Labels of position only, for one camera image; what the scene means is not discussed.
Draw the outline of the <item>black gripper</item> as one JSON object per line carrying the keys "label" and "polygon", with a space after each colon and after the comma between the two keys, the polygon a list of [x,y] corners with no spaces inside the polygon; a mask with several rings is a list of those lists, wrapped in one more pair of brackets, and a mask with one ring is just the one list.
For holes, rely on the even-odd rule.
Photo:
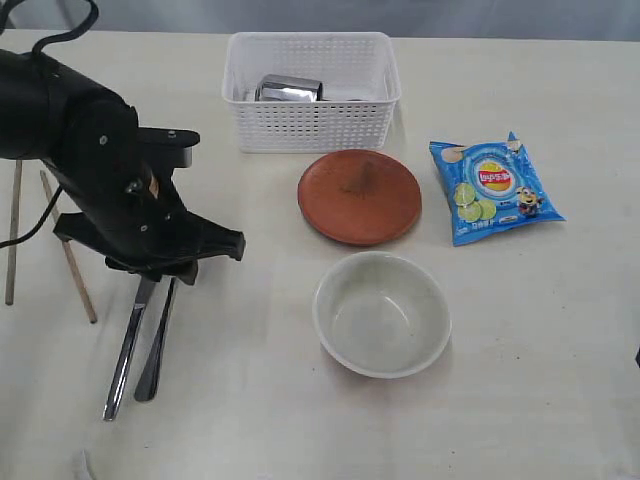
{"label": "black gripper", "polygon": [[167,164],[147,167],[120,189],[99,194],[84,213],[61,214],[54,235],[100,252],[111,269],[154,281],[166,275],[192,285],[198,259],[241,261],[244,233],[189,213],[173,183],[174,170]]}

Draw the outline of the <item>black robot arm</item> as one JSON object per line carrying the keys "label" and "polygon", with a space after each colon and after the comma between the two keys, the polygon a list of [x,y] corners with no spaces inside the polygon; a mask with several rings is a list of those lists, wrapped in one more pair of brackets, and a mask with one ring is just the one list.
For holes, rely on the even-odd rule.
{"label": "black robot arm", "polygon": [[192,285],[201,259],[239,261],[246,241],[190,212],[172,181],[191,164],[192,130],[142,127],[118,94],[45,55],[1,53],[1,156],[40,160],[78,212],[54,227],[108,267]]}

